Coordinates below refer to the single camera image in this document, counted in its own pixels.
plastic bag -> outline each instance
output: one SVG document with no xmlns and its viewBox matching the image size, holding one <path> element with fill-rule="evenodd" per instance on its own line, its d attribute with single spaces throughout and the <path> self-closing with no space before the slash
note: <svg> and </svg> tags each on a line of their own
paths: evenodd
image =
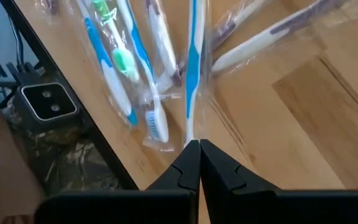
<svg viewBox="0 0 358 224">
<path fill-rule="evenodd" d="M 156 1 L 154 7 L 160 7 L 158 0 L 147 0 L 149 2 Z M 240 25 L 242 25 L 252 15 L 258 13 L 264 6 L 272 0 L 244 0 L 240 1 L 229 11 L 221 20 L 215 25 L 215 28 L 210 32 L 211 37 L 208 38 L 211 44 L 211 50 L 217 49 Z M 183 76 L 183 72 L 187 66 L 187 58 L 185 57 L 179 64 L 177 70 L 177 80 Z M 174 85 L 169 79 L 161 77 L 158 81 L 158 88 L 161 93 L 166 93 L 171 90 Z"/>
<path fill-rule="evenodd" d="M 209 33 L 210 33 L 210 21 L 209 18 L 211 13 L 209 11 L 209 1 L 208 0 L 189 0 L 190 3 L 190 13 L 193 12 L 194 4 L 196 4 L 196 8 L 199 10 L 200 15 L 198 17 L 199 20 L 203 21 L 200 22 L 200 24 L 192 24 L 189 23 L 189 40 L 191 40 L 192 36 L 198 36 L 198 43 L 195 44 L 195 42 L 189 42 L 188 43 L 188 56 L 186 58 L 194 58 L 194 54 L 199 56 L 199 59 L 197 60 L 196 68 L 192 68 L 192 65 L 188 65 L 186 67 L 183 67 L 179 70 L 179 66 L 176 63 L 176 58 L 174 58 L 174 53 L 168 53 L 163 52 L 163 48 L 168 47 L 171 48 L 170 40 L 168 40 L 168 32 L 167 32 L 167 23 L 165 22 L 165 19 L 163 18 L 164 12 L 161 6 L 161 3 L 159 1 L 146 1 L 148 3 L 148 13 L 149 13 L 149 19 L 157 20 L 156 18 L 151 18 L 155 15 L 153 14 L 153 10 L 158 10 L 160 12 L 160 18 L 158 25 L 160 27 L 163 27 L 162 29 L 156 29 L 156 22 L 150 22 L 150 29 L 154 33 L 154 41 L 156 46 L 155 51 L 158 52 L 158 56 L 160 57 L 160 61 L 167 57 L 165 55 L 170 54 L 171 59 L 169 63 L 162 62 L 161 64 L 164 67 L 164 71 L 162 75 L 157 80 L 157 89 L 159 91 L 160 97 L 162 96 L 162 100 L 164 104 L 170 105 L 169 108 L 172 107 L 172 105 L 180 105 L 179 108 L 186 108 L 185 115 L 186 115 L 186 136 L 185 138 L 185 145 L 188 143 L 188 141 L 192 139 L 198 139 L 201 138 L 205 132 L 205 103 L 208 102 L 208 75 L 211 68 L 211 51 L 210 51 L 210 44 L 209 44 Z M 192 29 L 193 26 L 197 26 L 197 34 L 194 34 L 194 30 Z M 194 49 L 193 47 L 197 45 L 197 52 L 194 52 L 190 49 Z M 207 57 L 201 58 L 201 54 L 207 55 Z M 147 145 L 152 147 L 158 147 L 158 144 L 154 144 L 153 141 L 148 141 Z"/>
<path fill-rule="evenodd" d="M 158 74 L 156 86 L 163 99 L 177 98 L 181 95 L 180 87 L 183 80 L 183 68 L 180 70 L 177 54 L 173 49 L 169 26 L 161 0 L 144 0 L 144 11 L 147 15 L 148 27 L 154 42 L 153 68 Z M 143 103 L 150 103 L 153 99 L 149 90 L 143 94 Z"/>
<path fill-rule="evenodd" d="M 171 75 L 155 72 L 156 66 L 152 64 L 143 43 L 144 38 L 140 36 L 140 31 L 145 27 L 138 27 L 130 2 L 66 0 L 65 7 L 71 26 L 94 63 L 95 73 L 100 74 L 105 83 L 103 89 L 106 89 L 110 104 L 127 124 L 128 130 L 144 134 L 143 145 L 158 151 L 176 149 L 178 133 L 168 118 L 165 104 L 177 104 L 184 99 L 184 87 L 178 86 L 174 91 L 163 94 L 158 91 L 161 77 L 173 84 L 172 76 L 177 73 L 177 65 L 175 60 L 171 60 L 171 67 L 164 68 Z M 161 48 L 154 46 L 153 49 L 162 58 Z M 157 64 L 168 66 L 161 60 Z"/>
<path fill-rule="evenodd" d="M 248 4 L 247 7 L 244 7 L 243 4 L 240 4 L 241 7 L 239 10 L 236 8 L 234 9 L 234 11 L 229 11 L 224 16 L 224 18 L 221 19 L 224 22 L 218 25 L 217 31 L 214 35 L 214 47 L 218 47 L 219 45 L 221 45 L 224 40 L 226 40 L 231 34 L 233 34 L 233 31 L 236 29 L 236 27 L 238 27 L 236 21 L 240 21 L 241 23 L 245 21 L 245 19 L 243 19 L 245 17 L 238 16 L 239 14 L 243 14 L 244 11 L 247 12 L 247 8 L 255 3 L 257 3 L 257 5 L 259 6 L 258 9 L 260 9 L 260 7 L 267 2 L 269 1 L 254 0 L 254 2 Z M 223 54 L 214 61 L 212 72 L 214 74 L 219 74 L 221 71 L 229 69 L 227 73 L 232 73 L 243 65 L 248 64 L 251 60 L 254 60 L 258 56 L 258 54 L 261 54 L 266 50 L 282 48 L 283 39 L 291 36 L 297 31 L 303 31 L 304 28 L 307 28 L 309 26 L 315 26 L 316 20 L 318 20 L 320 17 L 328 15 L 330 12 L 333 12 L 340 7 L 354 8 L 353 15 L 358 16 L 358 1 L 315 1 L 313 4 L 310 4 L 309 6 L 282 19 L 281 21 L 276 22 L 274 25 L 251 37 L 249 40 L 246 40 L 243 43 L 239 44 L 237 47 L 234 47 L 233 49 L 227 51 L 225 54 Z M 335 17 L 334 20 L 335 21 L 330 21 L 329 23 L 324 24 L 324 26 L 326 26 L 326 28 L 330 28 L 332 26 L 345 22 L 342 19 L 338 19 L 338 17 Z M 310 38 L 312 35 L 313 34 L 307 33 L 305 37 Z"/>
<path fill-rule="evenodd" d="M 55 25 L 60 23 L 59 7 L 61 0 L 34 0 L 36 18 L 41 18 L 49 25 Z"/>
</svg>

wooden surface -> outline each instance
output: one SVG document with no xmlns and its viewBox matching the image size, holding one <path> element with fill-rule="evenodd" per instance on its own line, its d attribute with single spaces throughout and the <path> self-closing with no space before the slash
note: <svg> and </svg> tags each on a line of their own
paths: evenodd
<svg viewBox="0 0 358 224">
<path fill-rule="evenodd" d="M 185 130 L 183 99 L 165 103 L 176 151 L 158 152 L 143 146 L 144 131 L 123 131 L 125 126 L 100 88 L 96 61 L 88 58 L 68 22 L 69 15 L 61 13 L 50 26 L 34 16 L 32 1 L 16 2 L 136 184 L 146 188 L 180 153 Z M 211 0 L 213 22 L 237 2 Z M 311 2 L 273 1 L 236 31 L 214 57 Z M 318 19 L 248 66 L 214 79 L 203 137 L 281 188 L 358 189 L 355 2 Z M 146 34 L 143 1 L 132 3 L 141 33 Z M 163 3 L 174 48 L 182 54 L 187 45 L 188 2 Z M 152 49 L 147 35 L 144 41 Z"/>
</svg>

toothbrush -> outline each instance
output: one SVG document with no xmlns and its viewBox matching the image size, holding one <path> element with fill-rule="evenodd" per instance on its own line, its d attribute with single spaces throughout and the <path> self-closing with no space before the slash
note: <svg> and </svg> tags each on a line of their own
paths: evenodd
<svg viewBox="0 0 358 224">
<path fill-rule="evenodd" d="M 212 48 L 217 49 L 244 21 L 259 11 L 272 0 L 255 0 L 245 7 L 237 16 L 233 16 L 222 27 L 214 30 Z"/>
<path fill-rule="evenodd" d="M 156 8 L 153 5 L 153 2 L 156 0 L 146 0 L 147 2 L 151 2 L 150 7 Z M 236 17 L 232 18 L 229 22 L 227 22 L 223 27 L 218 27 L 212 33 L 212 49 L 217 49 L 244 21 L 246 21 L 251 15 L 255 14 L 259 9 L 264 7 L 267 3 L 271 2 L 272 0 L 255 0 L 250 5 L 248 5 L 245 9 L 243 9 Z M 177 78 L 175 78 L 177 83 L 181 82 L 181 72 L 183 71 L 186 65 L 180 65 L 180 68 L 177 71 Z M 158 80 L 158 92 L 165 93 L 169 88 L 173 86 L 173 83 L 167 80 L 164 76 L 161 76 Z"/>
<path fill-rule="evenodd" d="M 140 80 L 139 72 L 136 66 L 136 60 L 121 39 L 113 13 L 110 12 L 105 0 L 92 0 L 92 5 L 101 16 L 103 24 L 106 24 L 112 36 L 117 43 L 117 47 L 111 52 L 111 58 L 117 69 L 124 74 L 130 81 L 137 83 Z"/>
<path fill-rule="evenodd" d="M 201 51 L 204 41 L 206 0 L 190 0 L 189 49 L 186 73 L 186 144 L 193 140 L 193 121 L 201 75 Z"/>
<path fill-rule="evenodd" d="M 180 86 L 181 77 L 177 70 L 177 60 L 168 33 L 167 21 L 162 14 L 160 1 L 146 0 L 146 7 L 155 44 L 165 68 L 164 75 L 170 77 L 174 85 Z"/>
<path fill-rule="evenodd" d="M 277 22 L 268 29 L 265 29 L 251 39 L 220 56 L 212 66 L 212 71 L 218 72 L 224 70 L 235 63 L 253 57 L 255 54 L 281 38 L 307 26 L 311 19 L 328 12 L 332 8 L 340 7 L 346 1 L 348 0 L 319 0 L 314 2 L 310 6 Z"/>
<path fill-rule="evenodd" d="M 88 31 L 88 37 L 92 42 L 94 51 L 96 52 L 96 55 L 98 57 L 98 61 L 102 69 L 103 76 L 109 86 L 110 92 L 114 97 L 114 99 L 117 101 L 118 106 L 125 114 L 131 125 L 136 126 L 137 119 L 136 119 L 135 112 L 132 108 L 131 102 L 129 101 L 127 93 L 120 79 L 118 78 L 116 71 L 112 67 L 109 56 L 106 52 L 106 49 L 103 47 L 98 31 L 93 25 L 90 19 L 90 15 L 86 10 L 86 7 L 83 4 L 82 0 L 76 0 L 76 1 L 78 4 L 78 8 L 80 9 L 82 16 L 84 18 L 85 27 Z"/>
<path fill-rule="evenodd" d="M 166 143 L 169 140 L 167 117 L 165 116 L 164 109 L 162 108 L 160 95 L 157 90 L 156 79 L 150 64 L 149 56 L 147 55 L 143 46 L 133 13 L 129 7 L 129 3 L 126 0 L 117 0 L 117 5 L 121 11 L 122 17 L 124 18 L 125 25 L 131 33 L 131 39 L 135 46 L 136 54 L 140 60 L 140 63 L 142 64 L 153 94 L 154 110 L 146 111 L 145 113 L 147 126 L 150 129 L 152 137 L 156 141 Z"/>
</svg>

white toothbrush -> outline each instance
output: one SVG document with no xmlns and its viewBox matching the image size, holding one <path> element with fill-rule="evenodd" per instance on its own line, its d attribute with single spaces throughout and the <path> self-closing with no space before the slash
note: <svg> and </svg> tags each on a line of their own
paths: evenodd
<svg viewBox="0 0 358 224">
<path fill-rule="evenodd" d="M 253 13 L 261 9 L 266 3 L 272 0 L 254 0 L 251 4 L 245 7 L 234 19 L 236 28 L 238 28 L 244 21 L 246 21 Z"/>
<path fill-rule="evenodd" d="M 252 58 L 281 38 L 307 26 L 312 18 L 318 17 L 334 7 L 339 7 L 346 1 L 348 0 L 319 0 L 314 2 L 220 56 L 212 66 L 212 71 L 218 72 L 235 63 Z"/>
<path fill-rule="evenodd" d="M 98 61 L 100 63 L 100 67 L 103 72 L 104 79 L 106 80 L 109 90 L 116 100 L 118 106 L 125 114 L 131 125 L 137 125 L 137 119 L 135 112 L 132 108 L 131 102 L 127 96 L 127 93 L 122 85 L 120 79 L 118 78 L 116 71 L 113 69 L 112 64 L 110 62 L 109 56 L 104 48 L 101 38 L 98 34 L 97 29 L 93 25 L 90 15 L 86 10 L 85 5 L 82 0 L 76 0 L 78 4 L 78 8 L 80 9 L 82 16 L 84 18 L 84 23 L 86 30 L 88 31 L 88 37 L 93 45 L 94 51 L 98 57 Z"/>
<path fill-rule="evenodd" d="M 147 126 L 149 127 L 152 137 L 155 140 L 168 142 L 169 133 L 167 117 L 165 116 L 164 109 L 161 105 L 160 95 L 155 84 L 156 79 L 149 57 L 140 38 L 139 30 L 135 23 L 133 13 L 129 7 L 129 3 L 126 0 L 117 0 L 117 5 L 121 11 L 122 17 L 124 18 L 125 25 L 128 31 L 131 33 L 131 39 L 134 43 L 136 54 L 140 60 L 140 63 L 142 64 L 147 80 L 149 81 L 150 89 L 153 93 L 154 110 L 147 111 L 145 114 Z"/>
<path fill-rule="evenodd" d="M 154 41 L 164 65 L 165 71 L 163 75 L 169 76 L 173 84 L 181 85 L 181 78 L 177 73 L 177 59 L 173 51 L 167 22 L 162 14 L 160 1 L 146 0 L 146 7 L 149 13 L 150 28 Z"/>
<path fill-rule="evenodd" d="M 189 49 L 186 73 L 186 145 L 193 140 L 194 111 L 201 75 L 206 0 L 190 0 Z"/>
</svg>

wood grain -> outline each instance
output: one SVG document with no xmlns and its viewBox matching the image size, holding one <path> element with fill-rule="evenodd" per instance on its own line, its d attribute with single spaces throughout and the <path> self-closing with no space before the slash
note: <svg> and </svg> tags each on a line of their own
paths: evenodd
<svg viewBox="0 0 358 224">
<path fill-rule="evenodd" d="M 244 137 L 244 153 L 252 155 L 259 174 L 285 189 L 343 187 L 273 89 L 275 70 L 260 61 L 242 72 L 221 78 L 216 91 L 224 98 L 225 113 Z"/>
<path fill-rule="evenodd" d="M 346 188 L 358 189 L 358 103 L 318 59 L 274 85 Z"/>
</svg>

